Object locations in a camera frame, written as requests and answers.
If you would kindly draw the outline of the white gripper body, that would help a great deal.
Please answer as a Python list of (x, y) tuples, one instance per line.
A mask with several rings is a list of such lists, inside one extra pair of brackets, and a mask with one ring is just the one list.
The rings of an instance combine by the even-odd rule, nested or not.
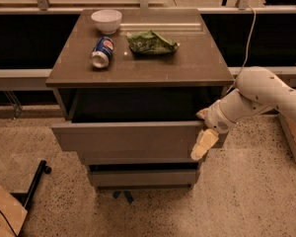
[(216, 101), (207, 109), (204, 123), (208, 128), (212, 128), (220, 134), (227, 133), (235, 125), (221, 111), (220, 101)]

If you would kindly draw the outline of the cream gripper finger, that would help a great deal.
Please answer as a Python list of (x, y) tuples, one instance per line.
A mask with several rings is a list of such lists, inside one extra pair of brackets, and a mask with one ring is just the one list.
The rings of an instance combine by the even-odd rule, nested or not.
[(190, 153), (191, 159), (195, 161), (201, 159), (217, 141), (218, 133), (214, 129), (207, 128), (206, 130), (202, 130), (198, 134), (197, 140)]
[(206, 119), (207, 113), (208, 113), (208, 108), (205, 108), (205, 109), (202, 109), (202, 110), (198, 111), (195, 115), (199, 119)]

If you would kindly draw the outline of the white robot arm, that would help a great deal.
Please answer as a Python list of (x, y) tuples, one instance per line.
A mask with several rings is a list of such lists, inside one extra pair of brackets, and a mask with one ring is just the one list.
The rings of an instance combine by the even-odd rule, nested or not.
[(234, 90), (210, 107), (196, 113), (204, 120), (190, 157), (201, 159), (237, 122), (277, 110), (296, 124), (296, 89), (289, 87), (264, 67), (243, 69), (234, 82)]

